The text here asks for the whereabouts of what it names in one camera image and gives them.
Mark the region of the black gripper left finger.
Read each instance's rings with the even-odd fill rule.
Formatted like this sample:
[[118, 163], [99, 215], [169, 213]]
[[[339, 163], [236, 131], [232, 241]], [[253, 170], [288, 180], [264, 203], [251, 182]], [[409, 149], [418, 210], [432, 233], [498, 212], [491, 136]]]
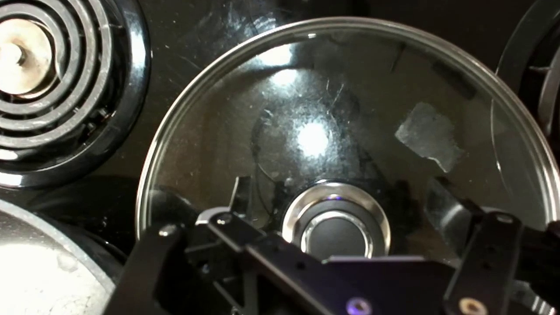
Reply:
[[323, 313], [321, 264], [244, 220], [250, 180], [234, 180], [230, 203], [201, 226], [143, 231], [103, 315]]

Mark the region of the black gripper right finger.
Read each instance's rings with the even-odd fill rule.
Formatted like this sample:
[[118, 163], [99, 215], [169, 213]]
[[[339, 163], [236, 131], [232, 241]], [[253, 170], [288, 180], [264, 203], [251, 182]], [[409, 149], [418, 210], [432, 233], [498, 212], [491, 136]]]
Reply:
[[502, 210], [482, 210], [449, 180], [426, 185], [425, 217], [456, 252], [460, 264], [444, 296], [446, 315], [507, 315], [516, 282], [560, 308], [560, 229], [531, 229]]

